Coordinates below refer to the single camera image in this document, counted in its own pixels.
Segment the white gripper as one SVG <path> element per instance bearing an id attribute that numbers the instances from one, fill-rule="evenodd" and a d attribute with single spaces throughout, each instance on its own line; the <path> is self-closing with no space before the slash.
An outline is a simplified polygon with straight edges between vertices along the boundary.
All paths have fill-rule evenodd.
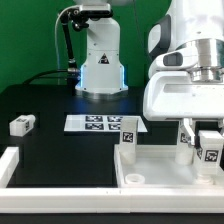
<path id="1" fill-rule="evenodd" d="M 195 120 L 224 118 L 224 84 L 192 82 L 184 71 L 157 72 L 145 88 L 143 115 L 150 121 L 182 119 L 180 129 L 194 147 Z"/>

